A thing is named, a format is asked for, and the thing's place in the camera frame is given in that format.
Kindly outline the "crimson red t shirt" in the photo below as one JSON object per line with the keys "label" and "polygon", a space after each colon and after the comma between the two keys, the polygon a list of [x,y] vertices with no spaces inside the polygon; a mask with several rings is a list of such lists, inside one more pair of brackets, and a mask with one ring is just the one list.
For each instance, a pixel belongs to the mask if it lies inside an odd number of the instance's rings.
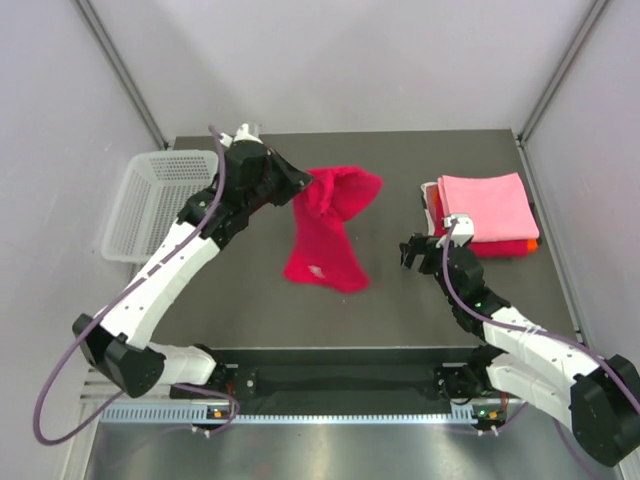
{"label": "crimson red t shirt", "polygon": [[314,168],[312,182],[293,200],[295,237],[283,276],[351,294],[370,280],[361,268],[345,224],[377,197],[383,179],[356,166]]}

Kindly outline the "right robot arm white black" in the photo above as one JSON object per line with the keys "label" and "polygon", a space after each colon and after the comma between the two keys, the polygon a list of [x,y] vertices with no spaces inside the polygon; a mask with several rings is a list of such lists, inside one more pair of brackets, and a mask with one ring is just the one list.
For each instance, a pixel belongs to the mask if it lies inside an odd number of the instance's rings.
{"label": "right robot arm white black", "polygon": [[604,466],[638,449],[639,373],[630,360],[605,359],[530,321],[486,285],[470,248],[445,237],[412,235],[400,246],[400,262],[433,276],[457,323],[483,341],[466,372],[474,393],[519,397],[570,430]]}

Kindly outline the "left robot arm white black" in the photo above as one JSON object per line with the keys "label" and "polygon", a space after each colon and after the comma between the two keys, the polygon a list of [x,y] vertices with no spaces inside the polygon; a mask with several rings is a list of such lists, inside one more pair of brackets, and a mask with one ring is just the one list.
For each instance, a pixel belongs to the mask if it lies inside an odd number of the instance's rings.
{"label": "left robot arm white black", "polygon": [[287,204],[311,182],[311,174],[259,140],[222,148],[212,183],[188,198],[114,305],[74,322],[88,363],[131,398],[175,384],[194,385],[209,397],[220,394],[227,374],[211,350],[156,344],[153,333],[193,277],[248,226],[252,214],[266,204]]}

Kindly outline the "light pink folded t shirt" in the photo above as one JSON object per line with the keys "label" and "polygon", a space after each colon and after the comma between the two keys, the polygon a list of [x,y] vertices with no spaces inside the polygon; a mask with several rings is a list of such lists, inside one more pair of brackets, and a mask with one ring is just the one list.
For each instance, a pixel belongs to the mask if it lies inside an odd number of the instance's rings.
{"label": "light pink folded t shirt", "polygon": [[518,173],[490,178],[443,175],[439,197],[446,216],[467,214],[474,240],[497,242],[538,239],[540,232]]}

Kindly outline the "white perforated plastic basket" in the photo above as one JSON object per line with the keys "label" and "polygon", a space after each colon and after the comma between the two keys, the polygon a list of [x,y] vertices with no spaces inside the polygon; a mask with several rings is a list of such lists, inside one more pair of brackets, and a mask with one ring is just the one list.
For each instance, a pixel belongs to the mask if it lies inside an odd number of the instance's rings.
{"label": "white perforated plastic basket", "polygon": [[217,155],[209,150],[155,151],[133,157],[107,222],[103,258],[146,263],[188,198],[210,186],[217,172]]}

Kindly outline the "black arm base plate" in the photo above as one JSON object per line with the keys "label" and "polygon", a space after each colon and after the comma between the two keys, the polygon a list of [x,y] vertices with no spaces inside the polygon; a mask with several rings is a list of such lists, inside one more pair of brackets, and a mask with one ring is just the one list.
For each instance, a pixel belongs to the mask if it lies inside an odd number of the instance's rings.
{"label": "black arm base plate", "polygon": [[216,361],[202,387],[238,400],[285,391],[365,391],[469,402],[497,391],[486,369],[498,350],[489,346],[201,349]]}

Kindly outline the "left aluminium frame post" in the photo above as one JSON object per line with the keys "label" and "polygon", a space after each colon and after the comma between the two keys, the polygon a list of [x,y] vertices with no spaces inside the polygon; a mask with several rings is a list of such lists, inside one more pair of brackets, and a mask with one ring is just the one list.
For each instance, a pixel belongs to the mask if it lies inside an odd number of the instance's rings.
{"label": "left aluminium frame post", "polygon": [[93,3],[89,0],[71,0],[71,4],[80,19],[88,28],[101,53],[105,57],[109,68],[122,87],[130,105],[139,117],[147,133],[161,150],[169,147],[169,142],[162,133],[157,121],[138,88],[129,68],[123,60],[116,44],[109,34],[103,20]]}

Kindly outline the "aluminium frame post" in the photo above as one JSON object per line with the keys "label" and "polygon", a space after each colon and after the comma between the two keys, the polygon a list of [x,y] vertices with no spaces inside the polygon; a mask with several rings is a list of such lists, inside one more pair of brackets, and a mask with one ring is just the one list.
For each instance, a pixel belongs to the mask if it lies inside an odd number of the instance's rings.
{"label": "aluminium frame post", "polygon": [[569,76],[574,63],[586,48],[589,38],[596,30],[611,4],[611,0],[596,0],[590,3],[584,18],[581,20],[579,27],[572,36],[567,48],[564,50],[555,70],[536,100],[533,109],[527,116],[523,127],[516,134],[515,140],[518,146],[524,146],[535,132],[561,86]]}
{"label": "aluminium frame post", "polygon": [[116,44],[109,34],[103,20],[93,3],[89,0],[71,0],[71,4],[80,19],[88,28],[101,53],[105,57],[109,68],[122,87],[130,105],[139,117],[147,133],[161,150],[169,147],[169,142],[162,133],[157,121],[138,88],[129,68],[123,60]]}

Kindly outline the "right aluminium frame post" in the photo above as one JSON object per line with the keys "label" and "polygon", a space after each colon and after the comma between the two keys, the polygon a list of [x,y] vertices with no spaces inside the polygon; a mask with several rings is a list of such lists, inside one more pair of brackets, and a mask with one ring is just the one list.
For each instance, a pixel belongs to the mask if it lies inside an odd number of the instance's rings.
{"label": "right aluminium frame post", "polygon": [[611,0],[596,0],[590,3],[584,18],[581,20],[579,27],[572,36],[567,48],[564,50],[555,70],[536,100],[533,109],[527,116],[523,127],[516,134],[515,140],[518,146],[524,146],[535,132],[561,86],[569,76],[574,63],[586,48],[589,38],[596,30],[611,4]]}

